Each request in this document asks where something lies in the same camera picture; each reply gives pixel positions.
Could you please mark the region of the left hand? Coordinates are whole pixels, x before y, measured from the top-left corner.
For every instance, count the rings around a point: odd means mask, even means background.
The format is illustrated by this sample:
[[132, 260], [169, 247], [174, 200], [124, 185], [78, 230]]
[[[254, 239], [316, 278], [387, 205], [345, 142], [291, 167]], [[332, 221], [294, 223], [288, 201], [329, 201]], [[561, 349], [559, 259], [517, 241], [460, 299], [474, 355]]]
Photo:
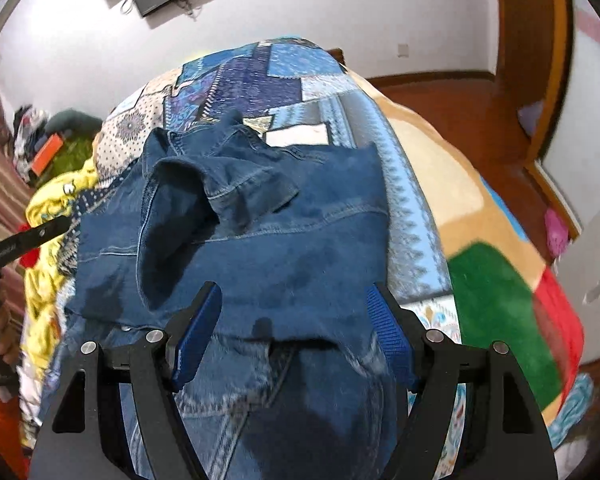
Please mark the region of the left hand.
[[7, 365], [15, 365], [20, 357], [20, 337], [12, 325], [6, 292], [0, 287], [0, 357]]

